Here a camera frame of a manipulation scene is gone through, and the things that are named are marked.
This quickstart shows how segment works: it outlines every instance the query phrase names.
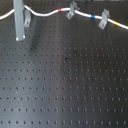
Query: clamp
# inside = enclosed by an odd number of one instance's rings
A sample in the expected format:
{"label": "clamp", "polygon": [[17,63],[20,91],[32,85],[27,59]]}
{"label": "clamp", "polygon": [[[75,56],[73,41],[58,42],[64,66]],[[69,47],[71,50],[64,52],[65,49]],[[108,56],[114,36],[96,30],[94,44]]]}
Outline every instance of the clamp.
{"label": "clamp", "polygon": [[78,10],[77,3],[73,1],[70,4],[70,12],[66,15],[69,20],[75,15],[75,9]]}
{"label": "clamp", "polygon": [[107,9],[104,9],[104,11],[102,12],[102,20],[99,23],[99,27],[101,29],[104,29],[105,26],[107,25],[108,18],[110,18],[109,11]]}

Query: black perforated surface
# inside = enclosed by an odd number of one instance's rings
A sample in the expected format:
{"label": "black perforated surface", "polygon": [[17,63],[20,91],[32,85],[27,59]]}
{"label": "black perforated surface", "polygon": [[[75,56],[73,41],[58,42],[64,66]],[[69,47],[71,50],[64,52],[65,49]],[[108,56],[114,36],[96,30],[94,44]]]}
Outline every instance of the black perforated surface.
{"label": "black perforated surface", "polygon": [[[82,12],[128,25],[125,2],[77,2]],[[37,12],[70,2],[29,0]],[[1,0],[0,15],[13,8]],[[127,128],[128,31],[67,12],[33,16],[15,41],[14,16],[0,21],[0,128]]]}

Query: metal post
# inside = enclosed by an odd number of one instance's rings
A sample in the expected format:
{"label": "metal post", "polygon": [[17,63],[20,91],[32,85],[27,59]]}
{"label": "metal post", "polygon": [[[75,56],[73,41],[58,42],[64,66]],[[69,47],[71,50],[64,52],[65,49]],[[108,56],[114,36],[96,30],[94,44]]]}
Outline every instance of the metal post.
{"label": "metal post", "polygon": [[16,29],[16,40],[20,41],[25,38],[24,30],[24,4],[23,0],[13,0],[14,4],[14,15],[15,15],[15,29]]}

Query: cable clip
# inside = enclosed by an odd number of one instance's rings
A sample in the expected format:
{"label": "cable clip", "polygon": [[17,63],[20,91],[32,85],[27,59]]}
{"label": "cable clip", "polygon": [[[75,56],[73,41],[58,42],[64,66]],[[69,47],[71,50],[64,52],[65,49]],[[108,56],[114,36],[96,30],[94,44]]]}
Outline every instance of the cable clip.
{"label": "cable clip", "polygon": [[66,15],[69,20],[75,15],[75,9],[78,10],[77,3],[73,1],[70,4],[70,12]]}
{"label": "cable clip", "polygon": [[105,26],[107,25],[108,18],[110,18],[109,11],[107,9],[104,9],[104,11],[102,12],[102,20],[99,23],[99,27],[101,29],[104,29]]}
{"label": "cable clip", "polygon": [[30,10],[25,10],[25,27],[29,27],[31,23],[31,11]]}

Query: cable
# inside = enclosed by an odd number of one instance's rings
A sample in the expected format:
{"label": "cable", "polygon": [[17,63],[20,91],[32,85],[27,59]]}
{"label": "cable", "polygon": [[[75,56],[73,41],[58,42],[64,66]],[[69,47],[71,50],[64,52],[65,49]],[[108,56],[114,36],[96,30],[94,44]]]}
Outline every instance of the cable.
{"label": "cable", "polygon": [[[31,11],[31,13],[32,13],[33,15],[39,16],[39,17],[51,16],[51,15],[53,15],[53,14],[55,14],[55,13],[57,13],[57,12],[61,12],[61,11],[70,11],[70,8],[62,8],[62,9],[58,9],[58,10],[52,11],[52,12],[47,13],[47,14],[41,14],[41,13],[37,13],[37,12],[33,11],[31,8],[29,8],[29,7],[26,6],[26,5],[24,5],[24,7],[25,7],[27,10]],[[14,13],[14,9],[11,10],[10,12],[8,12],[7,14],[3,15],[3,16],[0,16],[0,20],[7,18],[7,17],[10,16],[12,13]],[[102,19],[101,16],[96,16],[96,15],[90,15],[90,14],[82,13],[82,12],[80,12],[80,11],[78,11],[78,10],[75,10],[75,13],[78,14],[78,15],[84,16],[84,17],[95,18],[95,19]],[[114,21],[114,20],[108,19],[108,22],[110,22],[110,23],[112,23],[112,24],[115,24],[115,25],[117,25],[117,26],[119,26],[119,27],[122,27],[122,28],[124,28],[124,29],[128,29],[128,26],[123,25],[123,24],[121,24],[121,23],[118,23],[118,22],[116,22],[116,21]]]}
{"label": "cable", "polygon": [[0,20],[3,20],[5,18],[7,18],[8,16],[10,16],[12,13],[14,13],[14,9],[12,9],[10,12],[8,12],[7,14],[0,16]]}

